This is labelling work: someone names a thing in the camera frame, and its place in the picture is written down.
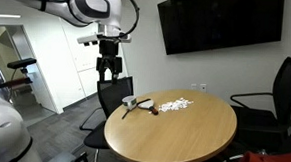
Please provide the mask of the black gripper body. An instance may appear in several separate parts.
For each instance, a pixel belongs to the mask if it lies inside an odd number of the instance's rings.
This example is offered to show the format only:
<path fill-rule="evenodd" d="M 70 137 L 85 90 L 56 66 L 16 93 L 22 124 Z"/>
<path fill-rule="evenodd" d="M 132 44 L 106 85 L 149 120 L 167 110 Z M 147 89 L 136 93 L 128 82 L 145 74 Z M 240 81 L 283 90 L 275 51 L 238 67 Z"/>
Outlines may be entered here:
<path fill-rule="evenodd" d="M 122 72 L 122 59 L 118 56 L 118 43 L 113 41 L 100 41 L 99 53 L 102 55 L 96 61 L 98 72 L 109 68 L 113 73 Z"/>

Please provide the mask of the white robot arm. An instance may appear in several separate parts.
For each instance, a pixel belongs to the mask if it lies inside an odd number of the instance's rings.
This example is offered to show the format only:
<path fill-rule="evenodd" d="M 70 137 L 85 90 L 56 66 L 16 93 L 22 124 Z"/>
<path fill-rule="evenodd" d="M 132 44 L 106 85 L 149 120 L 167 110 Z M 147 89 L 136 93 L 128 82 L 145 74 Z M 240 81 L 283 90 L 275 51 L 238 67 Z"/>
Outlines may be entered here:
<path fill-rule="evenodd" d="M 105 71 L 112 73 L 112 82 L 116 83 L 122 72 L 122 59 L 117 57 L 118 43 L 127 38 L 120 28 L 121 0 L 14 0 L 24 6 L 40 10 L 44 13 L 61 17 L 74 26 L 85 27 L 91 23 L 99 23 L 105 28 L 102 33 L 78 38 L 79 44 L 99 42 L 100 58 L 97 58 L 97 70 L 100 81 L 105 80 Z"/>

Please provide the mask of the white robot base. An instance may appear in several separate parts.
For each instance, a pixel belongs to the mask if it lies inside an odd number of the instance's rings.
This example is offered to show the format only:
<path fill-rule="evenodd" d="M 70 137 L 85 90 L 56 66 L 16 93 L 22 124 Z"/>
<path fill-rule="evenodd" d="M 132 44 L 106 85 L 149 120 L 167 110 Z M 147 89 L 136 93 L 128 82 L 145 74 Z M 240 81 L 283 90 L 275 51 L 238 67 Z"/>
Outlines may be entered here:
<path fill-rule="evenodd" d="M 0 162 L 42 162 L 21 115 L 1 97 Z"/>

